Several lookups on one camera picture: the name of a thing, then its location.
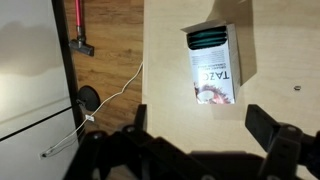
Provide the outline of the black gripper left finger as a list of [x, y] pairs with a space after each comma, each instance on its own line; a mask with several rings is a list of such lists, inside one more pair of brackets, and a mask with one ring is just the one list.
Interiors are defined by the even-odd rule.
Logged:
[[147, 105], [140, 104], [137, 108], [136, 116], [134, 119], [134, 127], [138, 131], [147, 130]]

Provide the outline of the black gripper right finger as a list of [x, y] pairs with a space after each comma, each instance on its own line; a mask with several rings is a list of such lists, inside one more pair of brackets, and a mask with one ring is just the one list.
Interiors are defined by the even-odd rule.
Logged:
[[271, 149], [273, 142], [278, 137], [291, 141], [300, 141], [302, 138], [302, 131], [299, 128], [277, 122], [256, 104], [247, 106], [245, 127], [266, 152]]

